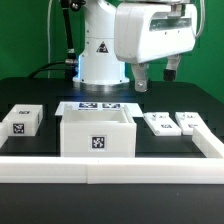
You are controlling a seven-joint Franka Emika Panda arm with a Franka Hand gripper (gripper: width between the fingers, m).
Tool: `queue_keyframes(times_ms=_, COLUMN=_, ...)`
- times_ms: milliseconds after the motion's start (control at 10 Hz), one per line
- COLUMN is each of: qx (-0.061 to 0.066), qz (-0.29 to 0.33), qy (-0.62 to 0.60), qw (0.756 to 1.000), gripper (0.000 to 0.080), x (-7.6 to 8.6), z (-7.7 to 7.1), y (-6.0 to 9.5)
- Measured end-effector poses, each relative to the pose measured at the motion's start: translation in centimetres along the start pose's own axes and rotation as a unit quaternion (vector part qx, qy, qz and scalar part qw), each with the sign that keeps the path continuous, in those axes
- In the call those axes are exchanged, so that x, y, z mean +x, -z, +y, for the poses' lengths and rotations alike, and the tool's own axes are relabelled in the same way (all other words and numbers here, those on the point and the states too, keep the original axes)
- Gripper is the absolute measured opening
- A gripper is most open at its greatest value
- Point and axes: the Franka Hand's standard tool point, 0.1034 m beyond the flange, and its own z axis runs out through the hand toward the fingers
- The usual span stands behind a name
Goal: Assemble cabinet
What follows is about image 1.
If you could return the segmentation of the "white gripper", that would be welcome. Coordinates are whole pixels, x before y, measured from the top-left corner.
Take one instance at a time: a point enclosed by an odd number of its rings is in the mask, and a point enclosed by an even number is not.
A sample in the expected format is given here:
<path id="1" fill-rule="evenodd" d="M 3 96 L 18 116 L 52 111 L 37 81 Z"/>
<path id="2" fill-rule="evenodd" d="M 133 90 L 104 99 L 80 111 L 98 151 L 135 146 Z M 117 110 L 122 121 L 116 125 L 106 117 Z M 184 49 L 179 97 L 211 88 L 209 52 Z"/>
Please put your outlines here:
<path id="1" fill-rule="evenodd" d="M 132 64 L 135 90 L 138 92 L 148 89 L 149 65 L 144 62 L 169 56 L 163 78 L 172 82 L 181 61 L 179 54 L 194 48 L 196 7 L 185 5 L 177 17 L 171 11 L 172 6 L 168 4 L 121 3 L 117 7 L 114 52 L 120 61 Z"/>

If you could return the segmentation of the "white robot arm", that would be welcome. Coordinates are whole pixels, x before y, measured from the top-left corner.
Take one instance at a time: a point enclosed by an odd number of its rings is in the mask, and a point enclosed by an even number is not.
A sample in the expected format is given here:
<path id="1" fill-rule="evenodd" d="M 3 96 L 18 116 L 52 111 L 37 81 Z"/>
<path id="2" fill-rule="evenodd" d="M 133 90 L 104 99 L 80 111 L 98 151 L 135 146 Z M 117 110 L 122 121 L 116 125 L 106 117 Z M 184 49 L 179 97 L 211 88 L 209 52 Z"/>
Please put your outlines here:
<path id="1" fill-rule="evenodd" d="M 125 65 L 130 64 L 135 89 L 148 87 L 147 69 L 153 60 L 165 58 L 163 77 L 176 78 L 181 54 L 194 48 L 197 9 L 191 0 L 59 0 L 67 35 L 71 79 L 76 86 L 109 91 L 126 85 Z M 76 54 L 70 11 L 85 10 L 85 47 Z"/>

